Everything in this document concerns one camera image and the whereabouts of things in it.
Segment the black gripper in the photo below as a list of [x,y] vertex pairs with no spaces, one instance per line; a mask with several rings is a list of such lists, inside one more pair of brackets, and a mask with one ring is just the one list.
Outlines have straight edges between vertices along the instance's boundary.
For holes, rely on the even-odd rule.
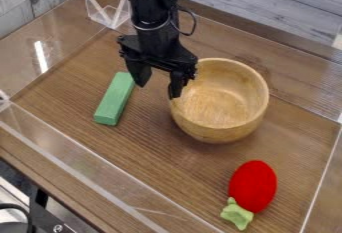
[[180,98],[184,87],[196,78],[197,55],[184,46],[173,25],[157,29],[137,28],[135,35],[118,38],[121,56],[135,81],[145,87],[157,68],[170,73],[169,97]]

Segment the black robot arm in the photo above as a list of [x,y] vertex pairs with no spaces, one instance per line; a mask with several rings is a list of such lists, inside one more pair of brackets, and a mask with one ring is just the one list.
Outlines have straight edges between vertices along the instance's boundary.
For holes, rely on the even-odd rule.
[[129,0],[131,23],[135,35],[122,35],[121,56],[126,61],[135,84],[143,87],[157,68],[170,73],[169,99],[180,98],[190,79],[196,79],[197,55],[186,49],[180,36],[192,36],[181,31],[180,12],[194,13],[178,4],[178,0]]

